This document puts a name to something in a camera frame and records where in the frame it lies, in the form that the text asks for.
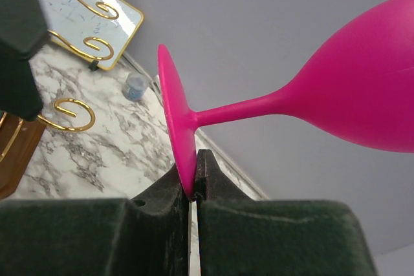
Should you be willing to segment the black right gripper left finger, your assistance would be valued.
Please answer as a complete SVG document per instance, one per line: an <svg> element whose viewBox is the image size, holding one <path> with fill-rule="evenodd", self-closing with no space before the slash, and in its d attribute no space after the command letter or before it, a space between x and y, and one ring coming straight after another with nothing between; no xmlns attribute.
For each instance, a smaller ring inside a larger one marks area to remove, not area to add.
<svg viewBox="0 0 414 276"><path fill-rule="evenodd" d="M4 200L2 275L187 275L189 202L172 167L134 198Z"/></svg>

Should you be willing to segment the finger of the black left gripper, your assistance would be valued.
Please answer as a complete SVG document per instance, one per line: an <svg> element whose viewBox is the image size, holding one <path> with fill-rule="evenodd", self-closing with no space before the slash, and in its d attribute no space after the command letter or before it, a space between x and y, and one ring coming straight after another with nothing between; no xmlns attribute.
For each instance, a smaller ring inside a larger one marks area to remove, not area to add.
<svg viewBox="0 0 414 276"><path fill-rule="evenodd" d="M39 0L1 0L1 110L33 121L43 108L29 60L49 41Z"/></svg>

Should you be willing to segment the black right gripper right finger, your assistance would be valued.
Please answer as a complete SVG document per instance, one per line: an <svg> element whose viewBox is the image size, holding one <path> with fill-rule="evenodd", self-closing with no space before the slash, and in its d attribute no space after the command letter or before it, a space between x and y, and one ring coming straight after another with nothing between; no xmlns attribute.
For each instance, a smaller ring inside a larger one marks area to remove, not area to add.
<svg viewBox="0 0 414 276"><path fill-rule="evenodd" d="M376 275L360 223L332 200L254 200L197 155L195 199L203 275Z"/></svg>

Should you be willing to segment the pink wine glass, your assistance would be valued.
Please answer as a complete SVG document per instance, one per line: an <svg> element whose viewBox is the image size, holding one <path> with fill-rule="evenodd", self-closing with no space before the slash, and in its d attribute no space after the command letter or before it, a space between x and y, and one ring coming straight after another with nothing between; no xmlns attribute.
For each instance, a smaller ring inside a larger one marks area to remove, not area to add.
<svg viewBox="0 0 414 276"><path fill-rule="evenodd" d="M157 51L175 165L194 193L199 127L269 114L299 118L345 141L413 152L413 0L387 0L333 34L295 77L262 97L195 112L165 45Z"/></svg>

